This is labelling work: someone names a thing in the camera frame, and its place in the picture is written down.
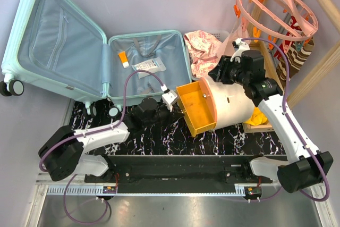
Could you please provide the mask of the white round drum box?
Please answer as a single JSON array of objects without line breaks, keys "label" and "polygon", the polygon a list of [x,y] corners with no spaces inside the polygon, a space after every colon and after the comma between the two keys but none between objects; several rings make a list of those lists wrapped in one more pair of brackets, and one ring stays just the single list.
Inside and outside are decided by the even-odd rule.
[{"label": "white round drum box", "polygon": [[247,121],[254,110],[241,85],[224,85],[209,76],[176,88],[178,105],[193,137]]}]

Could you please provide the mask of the white toiletry pack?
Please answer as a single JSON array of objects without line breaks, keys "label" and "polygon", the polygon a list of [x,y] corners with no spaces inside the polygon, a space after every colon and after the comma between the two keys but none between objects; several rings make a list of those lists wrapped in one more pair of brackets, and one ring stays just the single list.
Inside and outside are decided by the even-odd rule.
[{"label": "white toiletry pack", "polygon": [[166,71],[166,67],[162,60],[157,58],[151,58],[146,61],[140,62],[138,64],[132,65],[133,70],[145,70],[149,71],[150,73],[157,73]]}]

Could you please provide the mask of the orange tube white cap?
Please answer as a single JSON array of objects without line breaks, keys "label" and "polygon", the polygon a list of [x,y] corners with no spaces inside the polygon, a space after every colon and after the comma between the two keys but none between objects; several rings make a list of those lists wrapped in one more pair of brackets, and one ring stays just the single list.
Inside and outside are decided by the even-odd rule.
[{"label": "orange tube white cap", "polygon": [[118,56],[121,60],[123,67],[125,69],[128,68],[130,65],[129,65],[129,62],[128,62],[128,57],[126,55],[126,52],[120,52],[120,53],[118,53]]}]

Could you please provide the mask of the light blue hard-shell suitcase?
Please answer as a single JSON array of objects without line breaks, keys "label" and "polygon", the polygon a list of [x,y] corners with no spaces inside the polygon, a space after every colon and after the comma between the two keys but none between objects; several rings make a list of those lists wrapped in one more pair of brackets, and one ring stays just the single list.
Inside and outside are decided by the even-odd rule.
[{"label": "light blue hard-shell suitcase", "polygon": [[[120,52],[126,52],[126,69]],[[157,57],[166,71],[132,68]],[[96,101],[132,106],[145,97],[160,100],[162,83],[173,90],[192,80],[179,31],[108,38],[71,0],[20,0],[1,69],[3,96],[20,96],[29,83],[84,103],[88,115],[95,114]]]}]

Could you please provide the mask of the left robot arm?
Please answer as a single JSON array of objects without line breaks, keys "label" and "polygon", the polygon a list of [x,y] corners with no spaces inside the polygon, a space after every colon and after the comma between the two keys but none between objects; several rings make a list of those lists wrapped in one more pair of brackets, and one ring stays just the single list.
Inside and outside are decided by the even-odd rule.
[{"label": "left robot arm", "polygon": [[183,115],[177,104],[170,110],[165,103],[148,97],[130,111],[122,112],[114,123],[80,130],[62,126],[40,148],[40,170],[55,182],[73,174],[90,174],[102,182],[110,182],[114,168],[104,156],[90,155],[90,151],[133,140],[149,126],[173,122]]}]

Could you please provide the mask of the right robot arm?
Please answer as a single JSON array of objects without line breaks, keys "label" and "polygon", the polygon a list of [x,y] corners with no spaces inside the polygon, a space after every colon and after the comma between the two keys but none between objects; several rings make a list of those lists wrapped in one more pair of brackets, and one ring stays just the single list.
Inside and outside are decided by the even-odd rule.
[{"label": "right robot arm", "polygon": [[277,81],[266,77],[263,55],[257,50],[223,55],[209,76],[224,85],[241,85],[245,95],[268,119],[285,150],[286,161],[264,156],[250,160],[241,169],[243,180],[251,183],[263,176],[278,181],[289,193],[323,183],[326,193],[318,201],[328,199],[327,173],[334,159],[330,152],[321,152],[308,138],[286,106],[286,95]]}]

